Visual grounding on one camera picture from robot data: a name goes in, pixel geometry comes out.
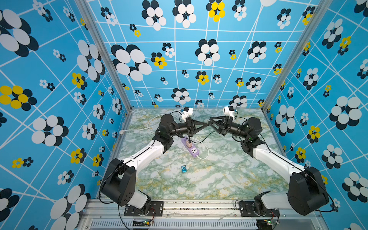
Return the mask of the pink usb charger cube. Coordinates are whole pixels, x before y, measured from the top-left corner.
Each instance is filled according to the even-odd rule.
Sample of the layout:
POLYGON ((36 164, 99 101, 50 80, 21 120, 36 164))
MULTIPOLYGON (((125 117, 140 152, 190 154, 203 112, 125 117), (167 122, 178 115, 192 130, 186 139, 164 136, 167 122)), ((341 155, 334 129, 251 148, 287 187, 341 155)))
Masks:
POLYGON ((191 148, 193 146, 192 141, 189 139, 186 139, 185 144, 188 148, 191 148))

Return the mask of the purple power strip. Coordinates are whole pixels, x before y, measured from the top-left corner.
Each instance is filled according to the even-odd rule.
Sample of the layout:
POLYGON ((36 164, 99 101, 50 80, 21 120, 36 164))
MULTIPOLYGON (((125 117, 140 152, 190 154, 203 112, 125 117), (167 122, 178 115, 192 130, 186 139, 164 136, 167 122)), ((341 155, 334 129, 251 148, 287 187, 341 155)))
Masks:
POLYGON ((195 147, 193 142, 189 142, 189 139, 187 138, 181 138, 181 142, 193 158, 199 156, 200 151, 195 147))

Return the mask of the blue mp3 player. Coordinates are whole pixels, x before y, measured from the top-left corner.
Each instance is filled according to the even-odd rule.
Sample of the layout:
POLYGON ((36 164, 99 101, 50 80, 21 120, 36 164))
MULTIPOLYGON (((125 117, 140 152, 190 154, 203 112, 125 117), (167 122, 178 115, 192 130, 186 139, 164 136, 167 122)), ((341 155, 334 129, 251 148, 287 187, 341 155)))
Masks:
POLYGON ((187 172, 186 166, 185 166, 185 165, 183 165, 183 166, 181 167, 181 170, 182 170, 182 172, 183 172, 183 173, 187 172))

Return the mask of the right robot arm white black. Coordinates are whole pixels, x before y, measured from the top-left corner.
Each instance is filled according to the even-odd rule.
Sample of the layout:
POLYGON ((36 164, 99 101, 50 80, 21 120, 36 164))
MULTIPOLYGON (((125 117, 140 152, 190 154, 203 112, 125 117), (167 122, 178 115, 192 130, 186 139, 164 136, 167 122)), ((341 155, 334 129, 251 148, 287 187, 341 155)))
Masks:
POLYGON ((265 215, 273 209, 292 209, 306 216, 329 203, 330 197, 319 170, 305 168, 279 153, 273 152, 259 137, 261 121, 251 117, 242 124, 233 122, 230 116, 211 117, 211 126, 221 135, 240 137, 241 148, 249 156, 263 162, 278 173, 287 183, 287 192, 263 192, 255 196, 254 212, 265 215))

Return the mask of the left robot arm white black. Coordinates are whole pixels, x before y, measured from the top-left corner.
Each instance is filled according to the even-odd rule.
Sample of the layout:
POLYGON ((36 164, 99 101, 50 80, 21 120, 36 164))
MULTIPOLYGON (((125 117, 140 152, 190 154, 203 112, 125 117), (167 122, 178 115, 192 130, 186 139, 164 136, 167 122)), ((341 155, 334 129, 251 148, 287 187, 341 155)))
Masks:
POLYGON ((129 205, 140 214, 147 214, 151 198, 136 189, 137 174, 170 149, 174 136, 192 137, 211 124, 211 121, 205 123, 190 117, 183 119, 182 123, 176 123, 171 114, 163 115, 152 141, 147 146, 130 157, 123 160, 115 158, 110 162, 98 196, 104 194, 120 207, 129 205))

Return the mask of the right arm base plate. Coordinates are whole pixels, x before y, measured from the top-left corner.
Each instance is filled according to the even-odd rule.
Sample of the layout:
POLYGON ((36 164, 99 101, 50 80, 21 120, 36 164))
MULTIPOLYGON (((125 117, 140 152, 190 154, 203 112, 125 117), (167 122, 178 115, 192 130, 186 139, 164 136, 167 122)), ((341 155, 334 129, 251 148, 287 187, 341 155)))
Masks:
POLYGON ((280 216, 280 211, 278 209, 267 209, 266 211, 261 211, 260 214, 257 214, 253 201, 238 200, 235 203, 235 207, 239 210, 241 217, 260 217, 271 219, 280 216))

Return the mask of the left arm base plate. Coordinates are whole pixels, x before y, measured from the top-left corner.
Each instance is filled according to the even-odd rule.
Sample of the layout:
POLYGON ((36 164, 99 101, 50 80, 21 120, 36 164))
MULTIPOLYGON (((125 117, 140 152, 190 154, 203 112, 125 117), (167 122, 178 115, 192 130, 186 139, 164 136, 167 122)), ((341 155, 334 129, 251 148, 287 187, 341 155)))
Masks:
POLYGON ((142 208, 129 205, 125 208, 124 216, 126 217, 161 217, 163 215, 163 201, 149 201, 142 208))

